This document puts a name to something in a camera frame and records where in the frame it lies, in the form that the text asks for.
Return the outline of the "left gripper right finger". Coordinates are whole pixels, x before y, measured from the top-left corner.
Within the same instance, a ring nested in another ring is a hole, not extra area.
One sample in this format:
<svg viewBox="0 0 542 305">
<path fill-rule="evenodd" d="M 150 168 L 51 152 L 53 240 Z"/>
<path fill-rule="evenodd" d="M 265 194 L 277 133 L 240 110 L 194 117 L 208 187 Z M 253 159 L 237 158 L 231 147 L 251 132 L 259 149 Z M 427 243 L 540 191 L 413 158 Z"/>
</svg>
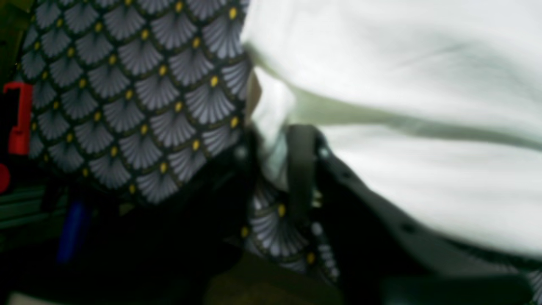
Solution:
<svg viewBox="0 0 542 305">
<path fill-rule="evenodd" d="M 308 227 L 347 305 L 540 305 L 541 263 L 429 230 L 369 189 L 315 127 L 287 131 L 290 217 Z"/>
</svg>

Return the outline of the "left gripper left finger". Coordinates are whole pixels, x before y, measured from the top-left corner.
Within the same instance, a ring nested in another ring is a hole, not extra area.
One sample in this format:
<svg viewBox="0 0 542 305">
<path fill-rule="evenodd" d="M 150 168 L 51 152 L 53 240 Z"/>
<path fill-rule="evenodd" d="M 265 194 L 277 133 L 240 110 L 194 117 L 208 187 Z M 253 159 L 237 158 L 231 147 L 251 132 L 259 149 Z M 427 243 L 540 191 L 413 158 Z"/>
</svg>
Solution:
<svg viewBox="0 0 542 305">
<path fill-rule="evenodd" d="M 193 304 L 239 232 L 256 181 L 256 135 L 206 164 L 184 191 L 133 211 L 71 263 L 43 298 L 66 305 Z"/>
</svg>

